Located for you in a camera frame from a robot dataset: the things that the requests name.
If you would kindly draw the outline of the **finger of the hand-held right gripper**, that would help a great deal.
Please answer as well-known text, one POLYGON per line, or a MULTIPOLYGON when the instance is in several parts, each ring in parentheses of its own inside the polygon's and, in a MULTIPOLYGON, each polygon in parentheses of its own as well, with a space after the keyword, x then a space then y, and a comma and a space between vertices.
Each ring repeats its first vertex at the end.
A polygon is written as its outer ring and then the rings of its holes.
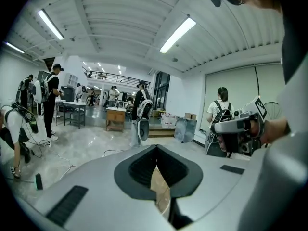
POLYGON ((249 117, 214 124, 214 133, 241 133, 246 130, 250 130, 249 117))

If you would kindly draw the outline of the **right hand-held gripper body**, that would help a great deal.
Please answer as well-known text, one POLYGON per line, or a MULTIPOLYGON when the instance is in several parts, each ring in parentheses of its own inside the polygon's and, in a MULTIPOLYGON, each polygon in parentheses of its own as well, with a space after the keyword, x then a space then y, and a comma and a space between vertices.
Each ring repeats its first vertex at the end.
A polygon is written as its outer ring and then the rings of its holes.
POLYGON ((267 110, 259 97, 234 112, 237 124, 239 153, 252 156, 261 148, 260 138, 265 129, 267 110))

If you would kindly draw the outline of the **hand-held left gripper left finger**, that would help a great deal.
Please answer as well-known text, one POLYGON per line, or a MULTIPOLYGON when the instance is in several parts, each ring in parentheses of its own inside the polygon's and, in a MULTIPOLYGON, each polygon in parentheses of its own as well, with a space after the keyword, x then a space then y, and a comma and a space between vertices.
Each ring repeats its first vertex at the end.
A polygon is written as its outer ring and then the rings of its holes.
POLYGON ((155 205, 154 145, 91 160, 44 190, 24 212, 41 231, 175 231, 155 205))

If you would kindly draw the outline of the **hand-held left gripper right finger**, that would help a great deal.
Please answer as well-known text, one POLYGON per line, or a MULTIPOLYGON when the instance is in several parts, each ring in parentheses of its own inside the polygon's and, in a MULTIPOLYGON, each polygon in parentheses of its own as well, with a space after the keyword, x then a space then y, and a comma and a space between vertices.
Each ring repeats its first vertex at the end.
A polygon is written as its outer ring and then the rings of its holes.
POLYGON ((157 146, 170 187, 168 221, 176 231, 238 231, 243 198, 234 191, 249 162, 157 146))

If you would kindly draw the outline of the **person's right forearm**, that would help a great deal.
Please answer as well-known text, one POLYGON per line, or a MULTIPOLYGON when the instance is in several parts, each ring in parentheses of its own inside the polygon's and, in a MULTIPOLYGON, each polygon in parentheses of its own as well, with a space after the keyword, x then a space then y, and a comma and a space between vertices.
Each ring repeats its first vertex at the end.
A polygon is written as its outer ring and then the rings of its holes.
POLYGON ((280 119, 275 121, 275 138, 277 140, 290 133, 290 127, 286 119, 280 119))

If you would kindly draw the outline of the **person's right hand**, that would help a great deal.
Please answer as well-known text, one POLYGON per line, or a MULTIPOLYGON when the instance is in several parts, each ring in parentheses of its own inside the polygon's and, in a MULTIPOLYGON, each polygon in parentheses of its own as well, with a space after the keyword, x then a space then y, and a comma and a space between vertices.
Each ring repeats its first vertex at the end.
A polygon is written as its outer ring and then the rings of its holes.
POLYGON ((273 130, 272 123, 269 121, 265 121, 263 129, 260 131, 259 124, 256 121, 251 120, 250 134, 253 138, 259 138, 261 145, 270 144, 277 139, 277 134, 273 130))

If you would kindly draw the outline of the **white roller blind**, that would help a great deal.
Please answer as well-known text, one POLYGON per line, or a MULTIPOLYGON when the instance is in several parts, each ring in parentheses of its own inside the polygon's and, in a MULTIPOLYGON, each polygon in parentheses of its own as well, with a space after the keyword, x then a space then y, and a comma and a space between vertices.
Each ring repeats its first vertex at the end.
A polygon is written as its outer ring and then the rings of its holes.
POLYGON ((207 110, 211 102, 217 99, 220 87, 227 88, 229 102, 237 110, 256 96, 259 96, 263 103, 277 102, 277 96, 284 86, 283 69, 280 64, 252 66, 207 75, 200 129, 208 130, 207 110))

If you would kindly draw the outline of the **translucent grey bin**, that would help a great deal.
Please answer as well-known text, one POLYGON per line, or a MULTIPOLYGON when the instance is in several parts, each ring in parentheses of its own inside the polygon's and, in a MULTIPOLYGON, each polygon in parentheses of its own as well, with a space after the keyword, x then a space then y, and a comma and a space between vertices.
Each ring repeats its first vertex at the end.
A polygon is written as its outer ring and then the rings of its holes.
POLYGON ((192 142, 194 139, 196 125, 196 120, 179 117, 175 127, 175 139, 181 143, 192 142))

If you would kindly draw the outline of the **green-headed broom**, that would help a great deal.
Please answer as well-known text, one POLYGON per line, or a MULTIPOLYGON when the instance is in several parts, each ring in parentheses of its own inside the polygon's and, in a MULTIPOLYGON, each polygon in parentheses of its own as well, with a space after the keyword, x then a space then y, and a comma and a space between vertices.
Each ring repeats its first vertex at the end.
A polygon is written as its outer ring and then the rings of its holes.
POLYGON ((39 173, 35 175, 34 180, 22 180, 20 177, 16 177, 15 175, 13 176, 13 179, 25 183, 33 183, 37 190, 43 190, 42 178, 39 173))

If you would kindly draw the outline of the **stack of clear water jugs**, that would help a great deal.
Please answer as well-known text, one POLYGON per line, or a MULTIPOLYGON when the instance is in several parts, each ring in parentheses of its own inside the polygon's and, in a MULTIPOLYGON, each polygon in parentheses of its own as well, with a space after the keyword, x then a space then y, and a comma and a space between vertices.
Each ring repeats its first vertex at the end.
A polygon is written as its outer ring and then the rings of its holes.
POLYGON ((178 120, 177 115, 173 115, 171 113, 166 113, 166 112, 161 114, 162 128, 175 129, 177 120, 178 120))

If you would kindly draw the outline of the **wooden cabinet with white top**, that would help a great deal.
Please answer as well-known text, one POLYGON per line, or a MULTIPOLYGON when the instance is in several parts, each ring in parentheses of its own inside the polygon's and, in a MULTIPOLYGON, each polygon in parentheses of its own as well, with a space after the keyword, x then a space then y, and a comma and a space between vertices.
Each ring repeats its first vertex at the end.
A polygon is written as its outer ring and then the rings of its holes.
POLYGON ((106 131, 124 131, 126 118, 125 108, 108 107, 106 109, 106 131))

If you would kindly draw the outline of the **wooden step platform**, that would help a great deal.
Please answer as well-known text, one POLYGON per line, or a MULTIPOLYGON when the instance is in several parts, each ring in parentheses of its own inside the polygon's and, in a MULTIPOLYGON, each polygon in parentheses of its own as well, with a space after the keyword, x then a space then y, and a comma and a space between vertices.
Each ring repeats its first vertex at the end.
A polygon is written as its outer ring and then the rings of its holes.
POLYGON ((149 138, 167 138, 174 137, 175 129, 170 128, 150 128, 149 138))

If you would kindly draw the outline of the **white and black backpack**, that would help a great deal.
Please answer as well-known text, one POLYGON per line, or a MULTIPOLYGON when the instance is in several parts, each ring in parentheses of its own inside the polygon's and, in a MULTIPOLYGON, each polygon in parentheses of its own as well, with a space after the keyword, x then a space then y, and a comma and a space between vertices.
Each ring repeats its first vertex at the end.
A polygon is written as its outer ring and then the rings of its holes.
POLYGON ((141 90, 142 98, 137 107, 137 132, 141 141, 146 141, 149 137, 149 118, 153 112, 153 102, 148 99, 146 92, 141 90))

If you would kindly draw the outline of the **black framed glass door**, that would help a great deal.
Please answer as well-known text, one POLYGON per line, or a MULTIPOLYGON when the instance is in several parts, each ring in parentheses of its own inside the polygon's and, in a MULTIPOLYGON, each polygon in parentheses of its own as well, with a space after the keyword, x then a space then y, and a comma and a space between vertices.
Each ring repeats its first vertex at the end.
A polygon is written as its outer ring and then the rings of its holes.
POLYGON ((170 74, 159 72, 156 74, 154 86, 154 109, 165 109, 167 93, 169 90, 170 74))

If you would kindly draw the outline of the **person's black shirt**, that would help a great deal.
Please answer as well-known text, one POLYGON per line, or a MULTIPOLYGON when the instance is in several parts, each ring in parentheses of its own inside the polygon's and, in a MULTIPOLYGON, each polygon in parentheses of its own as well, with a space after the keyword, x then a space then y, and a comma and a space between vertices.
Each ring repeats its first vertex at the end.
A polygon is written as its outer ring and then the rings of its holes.
POLYGON ((281 7, 284 26, 282 67, 284 80, 287 83, 308 52, 308 29, 293 1, 281 0, 281 7))

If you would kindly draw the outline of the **grey metal table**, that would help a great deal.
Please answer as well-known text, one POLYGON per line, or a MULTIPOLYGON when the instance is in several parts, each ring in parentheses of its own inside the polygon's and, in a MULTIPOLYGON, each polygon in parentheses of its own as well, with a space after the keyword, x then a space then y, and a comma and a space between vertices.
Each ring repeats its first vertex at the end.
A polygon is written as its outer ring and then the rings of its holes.
POLYGON ((80 129, 86 124, 86 104, 56 100, 54 119, 56 125, 58 119, 62 119, 64 126, 69 124, 80 129))

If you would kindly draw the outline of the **white cubby shelf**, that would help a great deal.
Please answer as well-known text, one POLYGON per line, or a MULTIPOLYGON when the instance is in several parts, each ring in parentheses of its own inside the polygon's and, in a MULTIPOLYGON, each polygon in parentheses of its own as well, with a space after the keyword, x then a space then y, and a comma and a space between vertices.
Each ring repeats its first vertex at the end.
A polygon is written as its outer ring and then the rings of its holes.
POLYGON ((76 87, 78 84, 78 77, 71 73, 67 73, 65 76, 65 84, 68 86, 76 87))

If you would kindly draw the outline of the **black mezzanine railing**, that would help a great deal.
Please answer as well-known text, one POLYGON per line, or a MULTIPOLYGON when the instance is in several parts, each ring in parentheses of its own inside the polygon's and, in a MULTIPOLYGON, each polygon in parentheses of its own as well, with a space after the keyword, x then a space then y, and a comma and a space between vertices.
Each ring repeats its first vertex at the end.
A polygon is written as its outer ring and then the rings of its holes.
POLYGON ((104 71, 94 71, 89 68, 81 67, 87 80, 99 80, 110 82, 112 84, 122 84, 130 87, 136 87, 141 81, 144 81, 147 87, 150 86, 151 79, 139 79, 135 77, 128 77, 120 74, 112 74, 104 71))

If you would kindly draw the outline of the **white round backpack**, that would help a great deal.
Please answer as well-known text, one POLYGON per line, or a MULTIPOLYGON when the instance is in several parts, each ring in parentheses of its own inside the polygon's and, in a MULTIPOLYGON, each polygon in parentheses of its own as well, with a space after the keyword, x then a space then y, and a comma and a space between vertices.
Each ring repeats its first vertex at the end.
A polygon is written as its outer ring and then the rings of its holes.
POLYGON ((32 88, 34 101, 38 104, 43 104, 49 98, 48 77, 43 81, 36 80, 32 88))

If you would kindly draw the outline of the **ceiling tube light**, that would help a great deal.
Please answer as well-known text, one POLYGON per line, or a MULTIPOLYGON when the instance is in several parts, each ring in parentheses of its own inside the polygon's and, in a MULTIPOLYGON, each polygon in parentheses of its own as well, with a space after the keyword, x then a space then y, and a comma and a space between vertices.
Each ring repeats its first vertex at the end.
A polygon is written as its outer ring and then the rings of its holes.
POLYGON ((19 53, 25 53, 22 49, 20 49, 20 48, 14 46, 14 45, 12 45, 12 44, 9 43, 9 42, 4 42, 4 44, 7 45, 7 46, 9 46, 9 47, 11 47, 12 49, 18 51, 19 53))
POLYGON ((59 31, 44 9, 39 10, 38 15, 58 40, 64 39, 63 34, 59 31))
POLYGON ((173 32, 169 39, 160 48, 159 52, 162 54, 167 53, 174 44, 176 44, 190 29, 196 25, 196 22, 188 17, 181 25, 173 32))

